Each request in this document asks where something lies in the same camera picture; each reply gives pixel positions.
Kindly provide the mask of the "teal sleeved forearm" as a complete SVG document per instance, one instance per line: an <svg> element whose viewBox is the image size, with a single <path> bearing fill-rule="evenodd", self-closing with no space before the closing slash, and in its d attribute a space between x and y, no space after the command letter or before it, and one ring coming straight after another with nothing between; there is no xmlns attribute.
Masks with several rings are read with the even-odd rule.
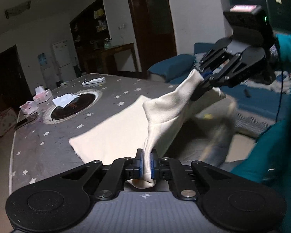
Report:
<svg viewBox="0 0 291 233"><path fill-rule="evenodd" d="M280 65L291 72L291 35L277 35ZM256 142L249 157L234 167L233 174L263 183L284 196L287 213L281 232L291 232L291 94L283 120L264 132Z"/></svg>

